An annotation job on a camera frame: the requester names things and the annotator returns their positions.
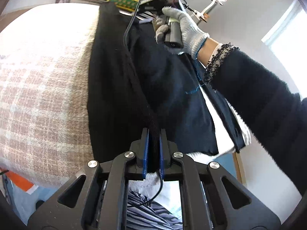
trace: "black cable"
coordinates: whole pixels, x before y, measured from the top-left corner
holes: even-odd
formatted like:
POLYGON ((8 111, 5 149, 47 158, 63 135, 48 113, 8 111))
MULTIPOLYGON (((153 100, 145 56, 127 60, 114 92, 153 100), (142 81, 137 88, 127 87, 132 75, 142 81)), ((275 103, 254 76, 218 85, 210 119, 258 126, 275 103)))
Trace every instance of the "black cable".
POLYGON ((4 171, 2 171, 2 172, 0 173, 0 175, 3 175, 3 174, 5 174, 5 173, 7 173, 7 172, 9 172, 9 170, 4 170, 4 171))
POLYGON ((155 196, 152 197, 151 199, 149 199, 148 201, 144 202, 144 203, 132 204, 131 206, 128 206, 128 208, 134 208, 134 207, 137 207, 137 206, 143 206, 143 205, 146 205, 148 203, 151 203, 160 194, 162 187, 163 187, 163 179, 162 179, 162 175, 161 175, 160 170, 158 171, 158 173, 159 173, 159 178, 160 178, 160 188, 159 188, 159 191, 155 194, 155 196))
POLYGON ((125 48, 126 48, 128 51, 129 51, 128 46, 127 46, 128 33, 129 33, 130 28, 131 28, 131 26, 132 26, 132 24, 133 24, 133 22, 134 22, 134 20, 135 20, 136 14, 138 13, 140 4, 141 4, 141 0, 139 0, 139 1, 138 1, 138 4, 136 4, 135 12, 134 12, 134 14, 133 14, 133 16, 132 16, 132 18, 131 18, 129 24, 128 24, 128 27, 126 28, 125 33, 124 33, 124 37, 123 37, 123 39, 124 39, 124 46, 125 46, 125 48))

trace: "glove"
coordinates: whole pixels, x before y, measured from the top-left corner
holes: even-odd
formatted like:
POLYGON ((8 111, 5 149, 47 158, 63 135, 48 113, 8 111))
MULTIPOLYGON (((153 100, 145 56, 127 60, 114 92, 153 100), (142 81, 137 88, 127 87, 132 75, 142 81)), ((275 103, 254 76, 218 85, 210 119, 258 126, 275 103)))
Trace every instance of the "glove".
POLYGON ((188 53, 193 59, 196 59, 199 50, 204 45, 209 34, 202 32, 192 18, 182 10, 173 7, 164 7, 162 8, 162 13, 179 21, 183 48, 170 48, 164 44, 165 34, 169 30, 169 26, 166 25, 165 18, 163 17, 157 17, 152 21, 153 28, 156 32, 156 42, 163 44, 173 54, 188 53))

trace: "finger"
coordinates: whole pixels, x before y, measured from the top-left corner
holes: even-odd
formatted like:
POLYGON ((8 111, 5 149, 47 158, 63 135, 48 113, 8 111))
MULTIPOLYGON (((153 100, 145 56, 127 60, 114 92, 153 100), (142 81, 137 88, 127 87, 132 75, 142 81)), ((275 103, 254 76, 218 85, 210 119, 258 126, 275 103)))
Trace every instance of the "finger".
POLYGON ((152 20, 152 24, 156 32, 160 26, 166 24, 166 21, 165 18, 157 17, 156 19, 152 20))
POLYGON ((156 31, 156 42, 158 44, 163 44, 165 39, 165 33, 168 31, 168 25, 164 24, 158 28, 156 31))
POLYGON ((174 7, 164 7, 162 8, 162 13, 166 16, 177 19, 178 21, 180 21, 180 19, 186 16, 186 14, 182 10, 179 10, 174 7))

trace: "triangular cutout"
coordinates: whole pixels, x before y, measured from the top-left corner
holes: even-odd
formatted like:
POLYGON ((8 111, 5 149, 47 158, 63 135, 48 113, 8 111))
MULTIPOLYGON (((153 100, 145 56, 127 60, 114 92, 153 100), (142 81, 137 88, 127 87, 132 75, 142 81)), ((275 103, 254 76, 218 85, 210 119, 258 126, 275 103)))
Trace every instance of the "triangular cutout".
POLYGON ((226 177, 222 178, 222 182, 234 209, 239 209, 251 203, 250 199, 235 185, 233 185, 226 177))
POLYGON ((58 203, 63 204, 69 208, 74 208, 83 188, 86 176, 81 175, 75 182, 59 197, 58 203))

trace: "plaid blanket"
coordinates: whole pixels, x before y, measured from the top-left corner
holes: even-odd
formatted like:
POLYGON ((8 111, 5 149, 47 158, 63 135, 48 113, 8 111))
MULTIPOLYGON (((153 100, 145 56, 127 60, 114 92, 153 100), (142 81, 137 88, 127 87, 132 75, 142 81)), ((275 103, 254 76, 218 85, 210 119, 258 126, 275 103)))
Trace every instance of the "plaid blanket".
POLYGON ((35 7, 0 33, 0 167, 61 186, 93 159, 87 82, 99 7, 35 7))

